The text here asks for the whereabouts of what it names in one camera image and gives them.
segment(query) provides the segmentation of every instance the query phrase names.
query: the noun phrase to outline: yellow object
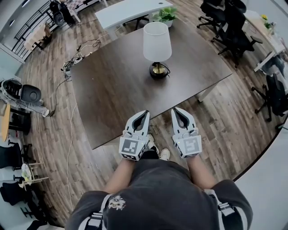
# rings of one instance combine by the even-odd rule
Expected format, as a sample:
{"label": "yellow object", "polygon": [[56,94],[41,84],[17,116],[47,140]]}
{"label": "yellow object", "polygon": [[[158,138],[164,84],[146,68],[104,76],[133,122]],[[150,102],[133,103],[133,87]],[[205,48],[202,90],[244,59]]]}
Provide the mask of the yellow object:
{"label": "yellow object", "polygon": [[10,119],[10,109],[11,105],[6,106],[5,114],[2,118],[1,121],[1,135],[2,135],[2,141],[6,141],[7,135],[8,135],[8,130],[9,130],[9,119]]}
{"label": "yellow object", "polygon": [[268,20],[268,17],[267,17],[265,14],[261,14],[261,17],[262,17],[264,20]]}

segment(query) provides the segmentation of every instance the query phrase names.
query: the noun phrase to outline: white plant pot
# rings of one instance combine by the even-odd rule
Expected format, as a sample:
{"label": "white plant pot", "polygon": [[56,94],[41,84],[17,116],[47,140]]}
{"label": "white plant pot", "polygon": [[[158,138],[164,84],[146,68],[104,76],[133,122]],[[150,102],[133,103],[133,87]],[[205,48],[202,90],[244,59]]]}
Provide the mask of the white plant pot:
{"label": "white plant pot", "polygon": [[166,24],[166,25],[168,26],[168,28],[169,28],[169,27],[172,26],[173,20],[171,20],[171,21],[166,21],[166,22],[163,22],[163,23]]}

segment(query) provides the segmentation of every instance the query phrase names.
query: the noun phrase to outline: gray pants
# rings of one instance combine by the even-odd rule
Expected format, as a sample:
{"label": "gray pants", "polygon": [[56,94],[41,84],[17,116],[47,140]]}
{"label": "gray pants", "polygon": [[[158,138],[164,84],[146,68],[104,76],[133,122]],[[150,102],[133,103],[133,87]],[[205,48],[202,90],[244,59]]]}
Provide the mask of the gray pants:
{"label": "gray pants", "polygon": [[276,65],[276,67],[279,69],[280,73],[284,76],[284,60],[280,57],[280,55],[277,55],[275,57],[272,57],[264,66],[262,67],[262,70],[268,74],[272,75],[273,73],[270,72],[270,68]]}

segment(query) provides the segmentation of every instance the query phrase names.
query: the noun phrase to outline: backpack strap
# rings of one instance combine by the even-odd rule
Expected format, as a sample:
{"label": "backpack strap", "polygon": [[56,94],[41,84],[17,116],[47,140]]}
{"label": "backpack strap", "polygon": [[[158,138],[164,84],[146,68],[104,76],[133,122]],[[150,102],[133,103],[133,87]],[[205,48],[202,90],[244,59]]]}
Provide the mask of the backpack strap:
{"label": "backpack strap", "polygon": [[102,230],[106,230],[103,222],[103,210],[106,207],[106,203],[109,200],[110,196],[113,194],[108,194],[103,199],[101,204],[101,209],[99,212],[94,212],[90,217],[87,217],[82,223],[80,224],[78,230],[100,230],[102,225]]}
{"label": "backpack strap", "polygon": [[204,192],[209,195],[209,196],[213,196],[216,200],[217,200],[217,205],[218,205],[218,219],[219,219],[219,227],[220,230],[225,230],[224,224],[223,224],[223,215],[229,216],[232,213],[235,213],[235,210],[237,210],[239,216],[241,217],[241,221],[242,221],[242,225],[243,225],[243,230],[248,230],[248,222],[247,222],[247,217],[243,211],[243,209],[241,209],[240,207],[236,207],[236,206],[231,206],[230,204],[226,203],[222,203],[214,190],[212,189],[204,189]]}

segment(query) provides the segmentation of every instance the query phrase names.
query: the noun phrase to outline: beige cloth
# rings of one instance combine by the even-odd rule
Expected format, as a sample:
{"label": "beige cloth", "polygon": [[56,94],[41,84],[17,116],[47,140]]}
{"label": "beige cloth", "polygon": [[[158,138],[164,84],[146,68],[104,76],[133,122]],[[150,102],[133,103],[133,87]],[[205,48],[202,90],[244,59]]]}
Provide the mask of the beige cloth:
{"label": "beige cloth", "polygon": [[25,49],[32,50],[35,42],[39,43],[45,36],[50,37],[50,35],[49,25],[46,23],[36,26],[24,42]]}

